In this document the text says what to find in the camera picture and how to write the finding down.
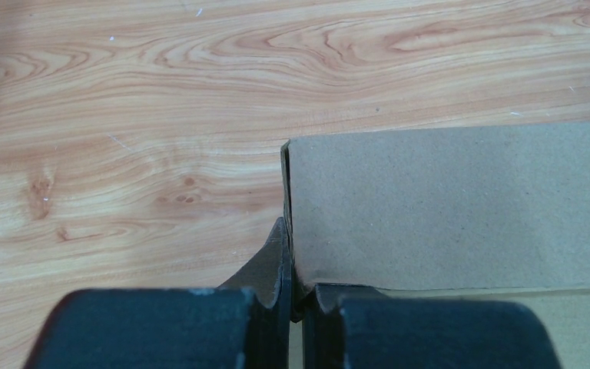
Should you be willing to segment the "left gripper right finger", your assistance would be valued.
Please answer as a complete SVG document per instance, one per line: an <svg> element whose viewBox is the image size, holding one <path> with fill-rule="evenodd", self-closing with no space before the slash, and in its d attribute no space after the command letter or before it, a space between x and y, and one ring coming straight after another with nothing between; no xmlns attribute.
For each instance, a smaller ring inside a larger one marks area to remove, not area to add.
<svg viewBox="0 0 590 369"><path fill-rule="evenodd" d="M302 301L306 368L559 368L526 306L462 298L392 298L317 285Z"/></svg>

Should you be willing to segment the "brown cardboard box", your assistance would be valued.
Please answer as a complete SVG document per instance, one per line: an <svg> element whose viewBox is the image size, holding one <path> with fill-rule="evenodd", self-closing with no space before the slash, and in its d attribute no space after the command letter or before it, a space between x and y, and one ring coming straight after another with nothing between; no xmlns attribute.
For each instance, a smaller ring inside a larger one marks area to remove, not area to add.
<svg viewBox="0 0 590 369"><path fill-rule="evenodd" d="M281 161L297 300L520 302L590 368L590 122L307 136Z"/></svg>

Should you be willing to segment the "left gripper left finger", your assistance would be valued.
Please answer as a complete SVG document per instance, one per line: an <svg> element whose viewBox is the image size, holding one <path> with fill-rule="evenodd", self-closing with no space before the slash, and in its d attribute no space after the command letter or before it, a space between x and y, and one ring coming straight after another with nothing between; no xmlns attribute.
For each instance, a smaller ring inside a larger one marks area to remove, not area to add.
<svg viewBox="0 0 590 369"><path fill-rule="evenodd" d="M53 308L26 368L285 368L287 226L216 288L92 288Z"/></svg>

